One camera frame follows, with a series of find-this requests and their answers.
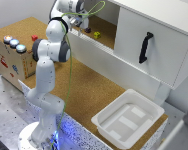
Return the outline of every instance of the green cable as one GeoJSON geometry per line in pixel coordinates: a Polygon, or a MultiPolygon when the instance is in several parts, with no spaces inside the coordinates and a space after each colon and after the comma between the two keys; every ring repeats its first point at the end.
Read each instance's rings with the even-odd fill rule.
{"type": "MultiPolygon", "coordinates": [[[[98,2],[93,8],[91,8],[87,14],[64,13],[61,17],[65,16],[65,15],[67,15],[67,14],[81,15],[81,16],[88,16],[88,17],[89,17],[90,15],[94,15],[94,14],[100,12],[100,11],[104,8],[104,6],[105,6],[105,1],[100,1],[100,2],[98,2]],[[103,6],[102,6],[99,10],[97,10],[97,11],[95,11],[95,12],[93,12],[93,13],[90,13],[90,12],[91,12],[97,5],[99,5],[100,3],[104,3],[103,6]]],[[[66,109],[66,106],[67,106],[67,103],[68,103],[68,98],[69,98],[70,89],[71,89],[71,80],[72,80],[72,50],[71,50],[71,45],[70,45],[70,41],[69,41],[69,38],[68,38],[68,35],[67,35],[67,33],[66,33],[66,30],[65,30],[64,25],[63,25],[62,22],[60,22],[60,23],[61,23],[62,28],[64,29],[64,32],[65,32],[65,35],[66,35],[66,40],[67,40],[68,45],[69,45],[69,47],[70,47],[70,78],[69,78],[68,94],[67,94],[67,97],[66,97],[66,102],[65,102],[65,104],[64,104],[64,108],[63,108],[63,112],[62,112],[62,115],[61,115],[61,119],[60,119],[60,122],[59,122],[59,125],[58,125],[58,128],[57,128],[57,134],[58,134],[58,131],[59,131],[60,127],[61,127],[61,122],[62,122],[64,113],[65,113],[65,109],[66,109]]],[[[51,144],[51,148],[50,148],[50,149],[52,149],[52,146],[54,145],[54,141],[55,141],[55,137],[54,137],[53,143],[51,144]]]]}

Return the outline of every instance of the black handle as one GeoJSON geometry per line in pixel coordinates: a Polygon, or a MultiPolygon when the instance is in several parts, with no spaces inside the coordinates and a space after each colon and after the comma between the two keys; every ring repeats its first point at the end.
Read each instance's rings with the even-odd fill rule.
{"type": "Polygon", "coordinates": [[[154,35],[150,32],[147,33],[147,36],[145,37],[144,41],[143,41],[143,45],[142,45],[142,49],[141,49],[141,54],[139,57],[139,63],[142,64],[143,62],[145,62],[147,60],[147,57],[145,57],[145,53],[147,50],[147,46],[148,46],[148,40],[151,39],[154,35]]]}

